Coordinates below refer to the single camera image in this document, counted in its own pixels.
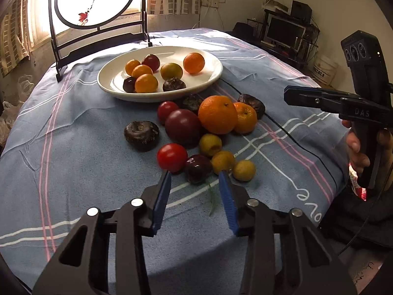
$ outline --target white bucket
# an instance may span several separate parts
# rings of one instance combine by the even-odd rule
[[[312,68],[312,75],[321,83],[330,85],[335,77],[338,64],[333,62],[328,57],[317,53],[315,57],[314,66]]]

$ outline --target plastic bag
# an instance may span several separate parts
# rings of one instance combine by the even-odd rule
[[[9,128],[4,119],[0,117],[0,146],[4,147],[9,134]]]
[[[31,75],[23,75],[18,80],[18,95],[20,102],[26,102],[31,92],[33,91],[34,84],[31,83]]]
[[[18,117],[18,113],[20,108],[22,107],[23,102],[19,102],[17,106],[12,105],[11,103],[4,101],[4,111],[1,117],[5,120],[5,124],[11,129],[14,125],[16,118]]]

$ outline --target black wire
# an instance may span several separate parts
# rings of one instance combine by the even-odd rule
[[[312,46],[312,48],[311,48],[311,50],[310,50],[310,52],[309,52],[309,54],[308,54],[307,63],[309,63],[309,62],[316,56],[316,54],[317,54],[318,48],[316,48],[316,50],[315,50],[315,52],[314,52],[314,55],[312,56],[312,58],[310,58],[310,55],[311,55],[312,51],[314,50],[315,45],[316,45],[317,42],[318,42],[319,34],[320,34],[320,32],[321,32],[321,31],[319,30],[318,24],[315,22],[314,18],[311,17],[311,19],[312,19],[312,21],[315,23],[315,25],[316,25],[316,27],[317,27],[317,29],[318,29],[318,34],[317,34],[317,38],[315,39],[314,45]]]
[[[359,234],[362,231],[362,229],[366,226],[366,224],[367,224],[367,222],[368,222],[368,220],[369,220],[369,218],[371,216],[371,211],[372,211],[374,205],[379,201],[380,197],[382,196],[382,193],[385,190],[385,186],[388,183],[388,180],[389,180],[389,177],[390,177],[390,174],[392,173],[392,171],[393,171],[393,163],[392,163],[392,165],[390,165],[390,169],[389,169],[388,175],[386,176],[384,185],[382,186],[382,189],[379,192],[377,199],[375,201],[373,201],[373,203],[371,204],[371,206],[370,206],[370,208],[368,210],[367,217],[364,220],[362,226],[359,228],[359,230],[356,232],[356,234],[353,236],[353,238],[348,242],[348,244],[345,245],[345,247],[337,254],[338,256],[341,255],[348,247],[350,247],[352,245],[353,241],[359,236]]]
[[[233,85],[231,85],[231,84],[229,84],[228,82],[226,82],[226,81],[224,81],[222,78],[220,78],[220,80],[221,81],[223,81],[224,83],[226,83],[226,84],[228,84],[231,88],[233,88],[237,93],[239,93],[239,94],[242,94],[237,88],[235,88]],[[336,182],[336,180],[335,180],[335,178],[333,177],[333,175],[330,173],[330,171],[329,171],[329,169],[327,168],[327,166],[325,165],[325,163],[321,160],[321,158],[318,156],[318,155],[316,155],[316,154],[314,154],[313,152],[310,152],[309,150],[307,150],[306,148],[304,148],[303,146],[301,146],[294,138],[293,138],[293,136],[291,135],[291,134],[289,134],[288,133],[288,131],[285,129],[285,128],[283,128],[280,124],[278,124],[270,115],[268,115],[266,112],[265,112],[265,115],[266,115],[266,117],[269,119],[269,120],[271,120],[274,124],[276,124],[276,126],[278,126],[282,131],[284,131],[284,133],[298,146],[298,147],[300,147],[302,150],[305,150],[306,152],[308,152],[308,153],[310,153],[310,154],[312,154],[312,155],[314,155],[317,159],[319,159],[320,161],[321,161],[321,163],[322,163],[322,165],[324,166],[324,168],[326,169],[326,171],[329,173],[329,175],[331,176],[331,178],[333,179],[333,181],[334,181],[334,183],[335,183],[335,185],[336,185],[336,190],[338,190],[338,185],[337,185],[337,182]]]

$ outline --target green leaf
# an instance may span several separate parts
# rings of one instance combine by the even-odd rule
[[[216,199],[216,194],[212,188],[212,186],[210,185],[210,183],[208,182],[209,185],[209,195],[210,195],[210,212],[209,212],[209,216],[212,216],[216,206],[217,206],[217,199]]]

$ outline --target mandarin orange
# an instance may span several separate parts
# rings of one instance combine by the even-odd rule
[[[213,95],[201,103],[198,118],[210,133],[227,134],[237,124],[237,111],[227,96]]]
[[[135,81],[136,93],[153,93],[157,91],[158,81],[154,75],[143,74]]]
[[[125,72],[128,75],[132,74],[132,71],[138,66],[141,65],[141,62],[139,62],[138,60],[131,60],[128,61],[127,64],[125,65]]]
[[[257,113],[252,106],[236,102],[233,103],[237,111],[237,124],[235,126],[235,132],[239,134],[250,133],[254,130],[255,125],[258,122]]]
[[[199,53],[190,53],[183,60],[183,67],[190,74],[197,74],[205,66],[205,59]]]
[[[135,67],[135,69],[132,71],[131,76],[133,76],[134,78],[139,78],[143,74],[153,75],[153,71],[149,66],[141,64]]]

